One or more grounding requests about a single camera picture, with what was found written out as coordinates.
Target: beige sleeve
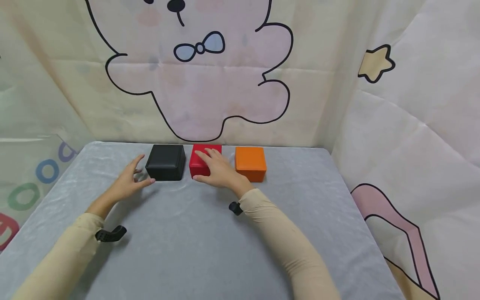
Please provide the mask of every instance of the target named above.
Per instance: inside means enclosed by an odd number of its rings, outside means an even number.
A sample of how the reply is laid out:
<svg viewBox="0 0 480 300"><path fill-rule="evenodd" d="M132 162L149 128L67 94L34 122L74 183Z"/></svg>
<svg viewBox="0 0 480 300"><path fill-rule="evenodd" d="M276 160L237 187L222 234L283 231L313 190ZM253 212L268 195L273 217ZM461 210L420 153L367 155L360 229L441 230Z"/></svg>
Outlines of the beige sleeve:
<svg viewBox="0 0 480 300"><path fill-rule="evenodd" d="M99 216L89 213L78 217L27 277L13 299L67 299L96 253L100 242L95 234L103 222Z"/></svg>
<svg viewBox="0 0 480 300"><path fill-rule="evenodd" d="M300 229L259 190L239 201L290 277L296 300L340 300L325 263Z"/></svg>

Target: black box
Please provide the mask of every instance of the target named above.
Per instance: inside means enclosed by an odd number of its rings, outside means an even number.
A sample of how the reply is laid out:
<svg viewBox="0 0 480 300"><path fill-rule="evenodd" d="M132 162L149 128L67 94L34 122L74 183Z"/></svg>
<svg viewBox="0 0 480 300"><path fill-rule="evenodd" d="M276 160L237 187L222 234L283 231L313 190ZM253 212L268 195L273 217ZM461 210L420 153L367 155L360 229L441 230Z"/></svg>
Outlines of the black box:
<svg viewBox="0 0 480 300"><path fill-rule="evenodd" d="M157 181L178 181L185 168L183 145L153 145L145 169Z"/></svg>

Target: gray tablecloth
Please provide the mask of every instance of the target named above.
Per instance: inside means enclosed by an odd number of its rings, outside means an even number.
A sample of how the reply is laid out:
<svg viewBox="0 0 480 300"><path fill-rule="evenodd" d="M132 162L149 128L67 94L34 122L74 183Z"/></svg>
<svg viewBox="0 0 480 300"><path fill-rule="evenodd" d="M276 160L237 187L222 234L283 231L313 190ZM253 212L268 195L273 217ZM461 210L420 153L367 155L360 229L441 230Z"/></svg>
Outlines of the gray tablecloth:
<svg viewBox="0 0 480 300"><path fill-rule="evenodd" d="M65 228L151 144L94 142L74 160L0 255L1 293L10 298ZM185 146L187 162L191 146ZM235 148L223 147L233 162ZM323 149L266 147L267 176L257 186L319 251L343 300L403 299L365 222ZM102 244L72 299L289 299L290 285L234 195L193 181L157 182L118 204Z"/></svg>

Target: blue bow tie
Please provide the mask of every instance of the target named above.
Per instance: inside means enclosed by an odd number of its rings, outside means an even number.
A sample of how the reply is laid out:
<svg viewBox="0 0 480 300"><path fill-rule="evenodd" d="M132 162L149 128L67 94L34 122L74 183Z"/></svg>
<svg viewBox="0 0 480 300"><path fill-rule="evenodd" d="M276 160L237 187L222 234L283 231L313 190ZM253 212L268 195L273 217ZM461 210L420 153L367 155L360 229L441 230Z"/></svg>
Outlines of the blue bow tie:
<svg viewBox="0 0 480 300"><path fill-rule="evenodd" d="M175 57L182 61L188 62L193 60L195 54L222 53L225 50L225 39L218 31L212 31L207 34L203 42L197 43L195 46L191 44L176 45L173 49Z"/></svg>

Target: fabric backdrop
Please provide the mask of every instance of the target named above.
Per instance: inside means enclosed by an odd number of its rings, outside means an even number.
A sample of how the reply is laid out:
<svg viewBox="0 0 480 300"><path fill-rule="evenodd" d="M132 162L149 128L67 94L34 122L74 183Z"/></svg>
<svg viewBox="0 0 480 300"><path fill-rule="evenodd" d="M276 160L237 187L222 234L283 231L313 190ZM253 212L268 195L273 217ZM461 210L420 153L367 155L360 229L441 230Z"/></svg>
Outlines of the fabric backdrop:
<svg viewBox="0 0 480 300"><path fill-rule="evenodd" d="M170 2L0 0L0 243L92 138L322 146L408 299L478 298L478 1Z"/></svg>

